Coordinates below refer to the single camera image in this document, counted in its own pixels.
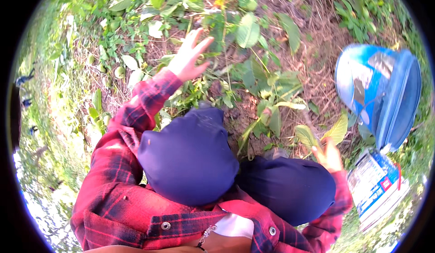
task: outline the dirt ground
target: dirt ground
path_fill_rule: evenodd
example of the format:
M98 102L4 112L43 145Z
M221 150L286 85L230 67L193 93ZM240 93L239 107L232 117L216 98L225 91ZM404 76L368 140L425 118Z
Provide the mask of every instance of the dirt ground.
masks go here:
M204 0L206 7L210 8L214 0ZM266 5L268 8L264 10L261 6ZM298 25L301 32L301 45L298 51L290 54L288 43L286 42L285 31L273 24L266 31L263 29L262 34L269 38L275 38L281 41L280 50L274 50L274 53L281 61L282 71L298 71L298 77L303 85L303 92L299 95L307 102L313 102L319 108L319 114L310 111L310 117L317 136L321 137L335 123L341 114L341 109L344 104L340 101L334 85L334 69L335 62L341 50L348 44L353 42L353 38L349 35L346 29L338 26L338 17L335 14L332 0L258 0L258 8L254 12L256 16L275 18L274 12L282 12L288 14ZM193 28L199 27L199 22L192 24ZM184 38L186 31L180 31L176 28L170 30L170 38ZM150 37L147 46L148 53L144 55L144 60L148 65L157 65L157 59L163 55L176 53L179 48L166 40L157 40ZM98 55L98 47L95 46L94 55ZM261 54L262 50L259 47L253 47L257 54ZM119 54L122 54L122 48L119 49ZM249 55L237 55L235 46L229 46L226 53L218 57L218 65L216 69L220 69L228 63L243 62ZM96 67L87 67L92 79L92 88L101 88L103 108L112 114L115 114L117 109L123 102L131 98L131 92L127 87L126 80L113 80L113 88L109 90L103 86L101 73ZM129 77L131 71L126 69L126 78ZM209 95L216 97L221 95L219 86L212 86L209 89ZM225 111L225 126L229 133L229 143L233 152L237 152L237 139L243 133L245 128L258 117L256 116L257 104L259 99L253 97L249 93L238 91L242 98L241 102L236 102L236 107L228 109L224 106ZM299 124L305 124L301 113L286 108L280 107L282 119L282 129L280 138L268 138L262 135L257 139L254 135L250 136L247 147L248 155L261 155L263 148L268 143L282 144L287 148L291 157L303 158L309 151L303 147L301 143L294 143L295 129ZM350 152L351 139L357 136L355 126L348 131L345 140L339 145L342 152Z

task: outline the person's right hand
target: person's right hand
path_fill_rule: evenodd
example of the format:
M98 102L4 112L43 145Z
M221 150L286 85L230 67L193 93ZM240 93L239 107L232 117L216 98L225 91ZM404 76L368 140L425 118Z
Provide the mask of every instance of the person's right hand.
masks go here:
M312 147L312 152L317 158L317 161L330 173L343 170L340 151L335 146L334 140L331 137L326 137L321 142L322 145L324 143L326 143L326 145L323 148L323 153L320 152L317 147Z
M167 67L169 71L173 72L182 82L199 76L210 65L209 62L205 62L195 67L195 62L199 55L202 54L214 40L213 37L207 37L200 44L196 45L198 38L203 32L203 28L189 32L178 50L178 53Z

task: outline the necklace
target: necklace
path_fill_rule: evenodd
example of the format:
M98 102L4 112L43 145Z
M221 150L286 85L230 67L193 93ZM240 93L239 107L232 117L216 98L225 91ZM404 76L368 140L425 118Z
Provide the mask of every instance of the necklace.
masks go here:
M204 251L205 253L207 253L207 250L205 250L204 248L202 248L202 245L205 242L205 238L207 238L210 235L211 231L215 231L218 227L217 226L209 226L205 231L204 234L202 234L201 239L199 239L199 243L197 246L197 248L201 249L202 251Z

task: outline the dark blue pant leg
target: dark blue pant leg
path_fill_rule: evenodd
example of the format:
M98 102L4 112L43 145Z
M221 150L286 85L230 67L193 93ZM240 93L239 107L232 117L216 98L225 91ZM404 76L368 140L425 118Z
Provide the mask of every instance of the dark blue pant leg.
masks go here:
M236 183L292 226L318 218L334 203L334 179L309 160L256 156L241 164Z
M219 200L234 184L239 163L228 146L224 112L191 109L161 132L144 131L138 149L149 184L186 206Z

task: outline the plastic container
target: plastic container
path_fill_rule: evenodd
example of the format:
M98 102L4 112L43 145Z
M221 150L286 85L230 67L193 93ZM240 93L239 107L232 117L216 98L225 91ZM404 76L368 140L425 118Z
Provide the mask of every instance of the plastic container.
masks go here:
M409 182L386 155L374 149L364 150L355 166L348 174L348 185L360 230L366 233L399 205L409 191Z
M420 100L417 58L408 50L351 44L337 60L335 86L384 152L395 151L411 130Z

